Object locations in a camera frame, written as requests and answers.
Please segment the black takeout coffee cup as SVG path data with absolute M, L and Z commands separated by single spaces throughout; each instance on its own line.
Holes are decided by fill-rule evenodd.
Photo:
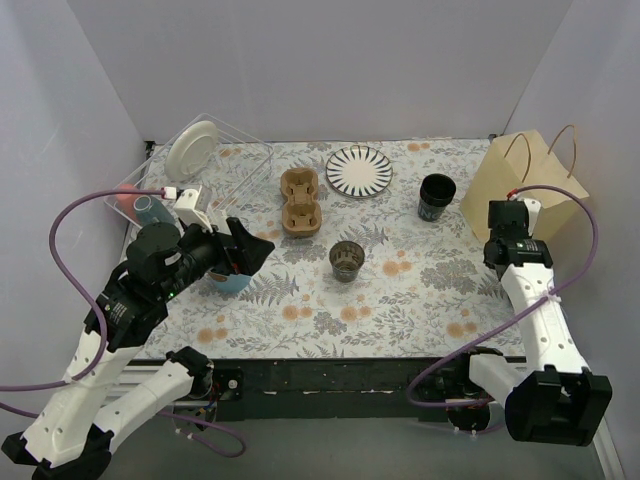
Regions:
M 364 264 L 365 252 L 361 245 L 353 241 L 339 241 L 329 252 L 329 261 L 334 277 L 342 283 L 350 283 Z

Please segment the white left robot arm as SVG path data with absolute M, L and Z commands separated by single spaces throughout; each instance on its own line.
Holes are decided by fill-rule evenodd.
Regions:
M 192 224 L 143 227 L 112 272 L 96 303 L 106 324 L 85 319 L 63 387 L 23 432 L 9 435 L 1 450 L 15 464 L 34 467 L 36 479 L 97 479 L 113 453 L 137 428 L 175 400 L 205 398 L 213 386 L 213 363 L 184 347 L 162 368 L 116 401 L 105 400 L 152 331 L 168 316 L 167 304 L 208 273 L 257 273 L 275 246 L 251 235 L 230 217 L 229 231 Z

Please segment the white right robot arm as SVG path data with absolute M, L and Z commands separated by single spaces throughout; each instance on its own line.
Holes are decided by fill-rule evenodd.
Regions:
M 573 342 L 553 293 L 553 261 L 533 238 L 540 212 L 535 200 L 493 200 L 484 263 L 494 270 L 515 313 L 521 315 L 526 370 L 517 371 L 494 353 L 474 353 L 452 373 L 454 389 L 475 397 L 484 389 L 504 409 L 516 441 L 587 446 L 612 398 L 604 375 L 591 372 Z

